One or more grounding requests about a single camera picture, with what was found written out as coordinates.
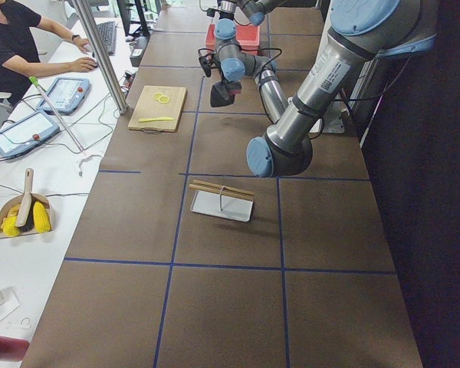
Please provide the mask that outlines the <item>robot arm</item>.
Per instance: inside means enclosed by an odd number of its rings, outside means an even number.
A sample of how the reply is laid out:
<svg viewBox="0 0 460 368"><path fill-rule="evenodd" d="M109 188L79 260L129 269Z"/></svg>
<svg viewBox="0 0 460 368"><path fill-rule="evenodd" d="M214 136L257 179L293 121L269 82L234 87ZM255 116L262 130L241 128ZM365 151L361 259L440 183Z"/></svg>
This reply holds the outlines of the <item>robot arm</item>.
<svg viewBox="0 0 460 368"><path fill-rule="evenodd" d="M252 25L260 25L279 1L232 1L219 10L209 63L221 80L212 86L210 104L225 107L235 101L250 76L272 124L246 149L248 168L257 177L292 176L311 163L309 132L338 95L346 79L374 58L401 58L432 48L439 11L437 1L333 1L327 45L297 92L287 99L272 61L245 53L233 21L240 8Z"/></svg>
<svg viewBox="0 0 460 368"><path fill-rule="evenodd" d="M235 20L236 9L239 8L251 25L260 25L265 16L276 8L318 8L325 20L330 1L285 1L285 0L224 0L217 1L216 11L220 18Z"/></svg>

